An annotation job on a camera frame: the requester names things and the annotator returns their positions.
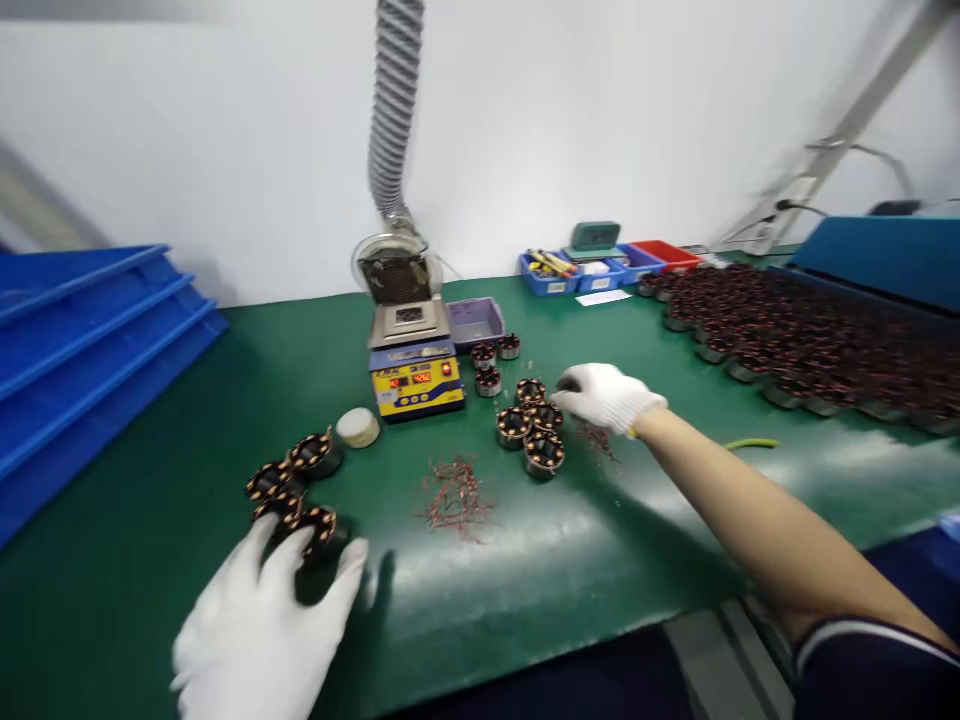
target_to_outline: stacked blue crate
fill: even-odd
[[[0,255],[0,547],[226,329],[168,249]]]

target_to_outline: dark blue sleeve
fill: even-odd
[[[903,628],[832,619],[796,659],[797,720],[960,717],[960,657]]]

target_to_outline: gloved hand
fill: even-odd
[[[277,516],[253,525],[200,594],[173,645],[186,720],[305,720],[343,637],[367,541],[343,551],[337,577],[313,607],[297,603],[293,576],[313,528],[298,530],[263,564]]]
[[[642,382],[613,365],[602,363],[567,368],[557,387],[560,392],[550,399],[561,410],[618,435],[632,434],[634,421],[651,408],[667,406],[662,395],[650,392]]]

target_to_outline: green wire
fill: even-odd
[[[745,438],[744,440],[734,440],[724,447],[727,450],[739,450],[742,447],[776,447],[779,444],[779,440],[770,440],[769,438]]]

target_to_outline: forearm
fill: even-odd
[[[851,614],[956,649],[820,516],[684,420],[655,408],[637,420],[634,432],[770,598],[794,639],[817,620]]]

